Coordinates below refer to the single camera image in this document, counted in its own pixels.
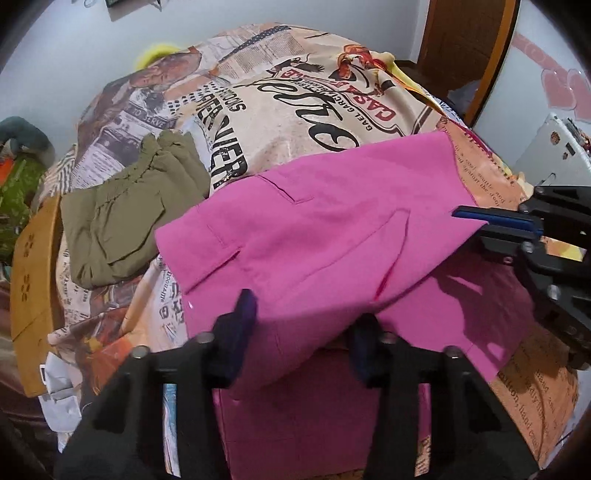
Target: stuffed toy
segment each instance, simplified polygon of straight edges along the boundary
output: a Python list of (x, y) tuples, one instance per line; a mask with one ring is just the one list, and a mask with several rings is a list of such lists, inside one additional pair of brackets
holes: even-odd
[(50, 143), (47, 136), (24, 118), (10, 116), (0, 122), (2, 156), (15, 158), (22, 151), (43, 152)]

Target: olive green shirt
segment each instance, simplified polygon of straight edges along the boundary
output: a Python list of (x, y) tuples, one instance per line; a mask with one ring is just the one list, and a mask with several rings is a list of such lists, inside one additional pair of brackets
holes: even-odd
[(136, 163), (63, 197), (72, 281), (90, 289), (139, 273), (158, 254), (154, 231), (201, 202), (209, 186), (190, 134), (147, 135)]

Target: pink shirt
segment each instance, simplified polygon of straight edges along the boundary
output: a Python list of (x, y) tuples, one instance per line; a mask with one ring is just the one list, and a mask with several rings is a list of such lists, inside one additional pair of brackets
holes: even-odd
[[(218, 398), (234, 478), (363, 467), (377, 392), (355, 381), (346, 353), (317, 353), (363, 312), (415, 346), (457, 345), (487, 380), (496, 374), (523, 336), (489, 346), (496, 310), (482, 312), (486, 325), (474, 315), (487, 294), (480, 280), (498, 267), (470, 257), (479, 268), (467, 281), (430, 275), (482, 225), (453, 218), (458, 205), (474, 202), (451, 141), (435, 132), (293, 160), (156, 232), (191, 336), (231, 311), (242, 288), (258, 298), (241, 377)], [(505, 313), (501, 323), (514, 320)]]

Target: bed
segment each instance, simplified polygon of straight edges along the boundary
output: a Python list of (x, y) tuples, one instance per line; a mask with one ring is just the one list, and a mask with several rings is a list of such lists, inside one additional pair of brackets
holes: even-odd
[[(102, 183), (135, 161), (144, 135), (166, 128), (192, 134), (212, 176), (210, 194), (301, 155), (437, 129), (452, 139), (459, 176), (479, 206), (516, 209), (532, 191), (392, 55), (327, 32), (261, 24), (106, 85), (82, 115), (77, 144), (47, 172), (40, 202)], [(549, 248), (580, 256), (559, 242)], [(160, 257), (137, 278), (89, 291), (72, 283), (62, 238), (55, 281), (64, 327), (48, 342), (69, 366), (81, 411), (134, 346), (162, 351), (187, 340), (179, 287)], [(511, 308), (512, 299), (504, 301)], [(545, 465), (577, 402), (577, 375), (564, 345), (540, 327), (511, 353), (491, 387)], [(174, 395), (165, 389), (165, 449), (178, 475)], [(68, 438), (59, 433), (60, 450)], [(429, 444), (421, 439), (417, 473), (428, 469)]]

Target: white wall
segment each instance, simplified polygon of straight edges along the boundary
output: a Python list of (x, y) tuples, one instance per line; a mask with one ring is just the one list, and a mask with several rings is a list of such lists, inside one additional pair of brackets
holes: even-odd
[(425, 26), (427, 25), (427, 14), (429, 13), (429, 3), (430, 0), (416, 0), (417, 24), (414, 28), (413, 44), (410, 56), (408, 57), (414, 63), (418, 62), (418, 54), (421, 53), (423, 35), (425, 34)]
[(119, 13), (143, 6), (112, 21), (105, 0), (90, 8), (83, 3), (55, 0), (0, 73), (0, 119), (29, 120), (47, 134), (58, 157), (75, 141), (74, 125), (92, 98), (130, 73), (152, 44), (184, 48), (222, 30), (278, 21), (331, 31), (407, 59), (417, 15), (414, 0), (163, 0), (162, 11), (147, 0), (125, 0)]
[[(530, 0), (522, 0), (515, 31), (538, 45), (566, 70), (584, 71), (567, 41)], [(503, 63), (474, 131), (510, 166), (520, 158), (550, 113), (540, 67), (514, 46)], [(561, 118), (572, 111), (553, 109)], [(591, 134), (591, 125), (577, 122)]]

